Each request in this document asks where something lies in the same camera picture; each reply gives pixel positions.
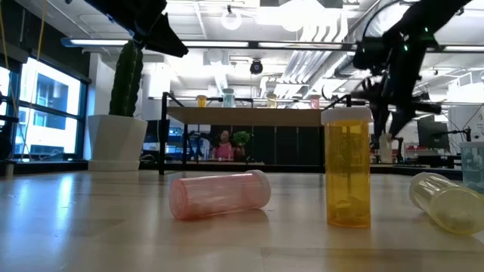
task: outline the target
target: pink shirt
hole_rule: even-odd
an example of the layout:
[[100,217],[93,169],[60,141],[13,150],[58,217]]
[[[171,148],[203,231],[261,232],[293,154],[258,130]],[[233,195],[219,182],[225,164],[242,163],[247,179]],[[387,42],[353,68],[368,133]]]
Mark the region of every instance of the pink shirt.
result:
[[215,158],[234,159],[232,145],[230,143],[220,144],[220,147],[217,147],[215,150]]

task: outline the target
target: cup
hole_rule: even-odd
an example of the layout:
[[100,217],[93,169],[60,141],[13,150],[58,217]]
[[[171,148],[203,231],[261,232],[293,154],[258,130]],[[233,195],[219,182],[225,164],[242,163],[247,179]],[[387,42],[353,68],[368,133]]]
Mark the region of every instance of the cup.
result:
[[197,102],[198,102],[198,107],[206,107],[206,96],[198,95]]
[[319,94],[313,94],[309,97],[309,100],[311,101],[311,108],[319,110],[319,99],[321,98],[321,95]]
[[278,96],[275,94],[267,94],[267,107],[269,109],[276,109],[278,107]]
[[462,158],[462,181],[469,189],[484,193],[484,142],[460,143]]
[[222,107],[225,107],[225,108],[235,107],[234,89],[225,88],[222,90],[222,93],[224,94]]

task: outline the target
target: potted plant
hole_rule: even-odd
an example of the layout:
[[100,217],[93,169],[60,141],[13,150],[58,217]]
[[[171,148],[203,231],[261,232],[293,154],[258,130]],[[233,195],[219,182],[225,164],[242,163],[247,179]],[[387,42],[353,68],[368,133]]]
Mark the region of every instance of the potted plant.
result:
[[234,153],[236,160],[244,161],[245,156],[245,145],[250,141],[251,134],[245,131],[239,131],[232,135],[232,142],[234,143]]
[[143,70],[143,53],[126,43],[116,64],[109,115],[88,117],[91,171],[137,171],[147,122],[133,117]]

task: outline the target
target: table surface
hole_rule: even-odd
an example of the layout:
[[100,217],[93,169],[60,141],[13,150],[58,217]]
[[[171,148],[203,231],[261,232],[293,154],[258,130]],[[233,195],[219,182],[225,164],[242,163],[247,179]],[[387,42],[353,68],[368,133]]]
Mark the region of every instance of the table surface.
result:
[[322,110],[168,107],[168,115],[191,125],[320,127]]
[[326,223],[324,176],[269,174],[263,210],[175,221],[179,172],[0,181],[0,271],[482,271],[484,234],[457,236],[408,200],[409,177],[371,176],[371,229]]

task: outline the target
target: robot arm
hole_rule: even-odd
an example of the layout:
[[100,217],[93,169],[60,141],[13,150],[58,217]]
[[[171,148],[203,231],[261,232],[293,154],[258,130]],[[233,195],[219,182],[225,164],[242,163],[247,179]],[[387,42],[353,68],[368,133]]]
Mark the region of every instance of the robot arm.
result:
[[183,57],[188,49],[162,14],[166,0],[85,0],[129,32],[138,47]]
[[471,0],[421,0],[413,4],[402,19],[382,37],[363,37],[353,59],[356,68],[370,70],[382,81],[362,84],[364,91],[352,96],[370,101],[375,136],[379,138],[389,116],[389,105],[396,106],[389,130],[394,138],[414,117],[417,110],[440,113],[438,104],[412,97],[415,83],[428,48],[438,46],[433,34],[441,29]]

